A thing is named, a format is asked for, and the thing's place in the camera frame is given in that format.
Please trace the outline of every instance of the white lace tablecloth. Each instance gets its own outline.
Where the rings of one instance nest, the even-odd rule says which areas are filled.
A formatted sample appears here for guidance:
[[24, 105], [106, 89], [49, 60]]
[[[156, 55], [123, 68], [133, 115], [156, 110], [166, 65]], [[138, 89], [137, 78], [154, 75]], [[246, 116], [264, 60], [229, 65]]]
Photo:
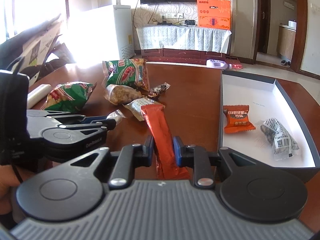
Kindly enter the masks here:
[[231, 31], [199, 26], [138, 27], [141, 49], [193, 49], [227, 53]]

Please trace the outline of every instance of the chocolate candy wrapper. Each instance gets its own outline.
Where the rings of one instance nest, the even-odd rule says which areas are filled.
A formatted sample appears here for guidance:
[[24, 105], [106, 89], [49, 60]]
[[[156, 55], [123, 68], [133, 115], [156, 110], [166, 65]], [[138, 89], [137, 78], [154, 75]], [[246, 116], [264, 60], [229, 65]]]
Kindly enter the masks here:
[[277, 119], [269, 118], [260, 129], [272, 145], [275, 160], [287, 159], [298, 154], [299, 145]]
[[142, 98], [142, 95], [131, 87], [111, 84], [107, 86], [104, 97], [110, 103], [117, 106]]
[[96, 85], [85, 82], [58, 85], [49, 93], [41, 109], [77, 113], [84, 107]]
[[150, 91], [145, 59], [103, 61], [102, 68], [105, 75], [102, 86], [105, 88], [110, 84], [115, 84]]
[[186, 168], [176, 165], [172, 135], [164, 116], [164, 106], [141, 106], [143, 116], [155, 140], [158, 179], [190, 179]]
[[143, 114], [141, 112], [141, 107], [145, 105], [160, 105], [160, 103], [150, 99], [150, 98], [139, 98], [131, 103], [124, 105], [125, 108], [129, 109], [131, 113], [139, 120], [139, 121], [144, 121]]
[[255, 126], [249, 122], [249, 106], [223, 106], [228, 124], [224, 128], [225, 133], [236, 133], [255, 130]]
[[163, 95], [167, 89], [170, 87], [168, 83], [161, 84], [159, 86], [156, 86], [154, 88], [150, 89], [150, 93], [147, 95], [148, 98], [151, 98], [153, 100], [158, 100], [158, 98]]

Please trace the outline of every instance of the brown tabletop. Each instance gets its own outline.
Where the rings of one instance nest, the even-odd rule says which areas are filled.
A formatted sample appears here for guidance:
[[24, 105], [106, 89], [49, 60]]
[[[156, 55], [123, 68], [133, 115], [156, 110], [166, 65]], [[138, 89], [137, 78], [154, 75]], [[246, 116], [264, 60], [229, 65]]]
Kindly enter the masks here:
[[[163, 64], [147, 64], [151, 87], [164, 82], [171, 85], [160, 102], [166, 105], [165, 116], [173, 136], [179, 135], [185, 144], [196, 144], [208, 151], [216, 151], [220, 115], [220, 70]], [[104, 78], [102, 65], [91, 67], [68, 64], [35, 83], [30, 90], [41, 84], [58, 84], [83, 81], [98, 85], [81, 114], [87, 116], [108, 115], [121, 109], [127, 117], [113, 131], [108, 132], [106, 145], [112, 151], [132, 143], [143, 143], [150, 134], [145, 122], [139, 122], [123, 106], [113, 106], [104, 99], [101, 82]], [[278, 79], [304, 119], [317, 149], [320, 150], [320, 106], [298, 83]], [[41, 100], [34, 109], [45, 102]], [[155, 179], [155, 162], [150, 168], [136, 169], [137, 179]], [[320, 173], [306, 184], [308, 202], [301, 221], [314, 231], [320, 230]]]

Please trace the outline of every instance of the window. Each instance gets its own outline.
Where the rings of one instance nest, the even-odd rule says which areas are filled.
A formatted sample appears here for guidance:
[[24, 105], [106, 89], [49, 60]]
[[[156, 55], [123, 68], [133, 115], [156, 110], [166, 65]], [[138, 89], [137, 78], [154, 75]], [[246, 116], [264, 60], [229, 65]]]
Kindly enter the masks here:
[[64, 0], [0, 0], [0, 44], [56, 17], [63, 11], [63, 6]]

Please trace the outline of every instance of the wooden door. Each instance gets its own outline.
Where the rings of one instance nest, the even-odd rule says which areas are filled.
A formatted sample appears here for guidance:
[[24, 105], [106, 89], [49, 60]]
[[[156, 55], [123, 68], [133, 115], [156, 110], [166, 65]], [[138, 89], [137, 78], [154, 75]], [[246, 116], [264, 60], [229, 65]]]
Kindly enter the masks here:
[[270, 31], [270, 0], [260, 0], [260, 36], [258, 51], [267, 53]]

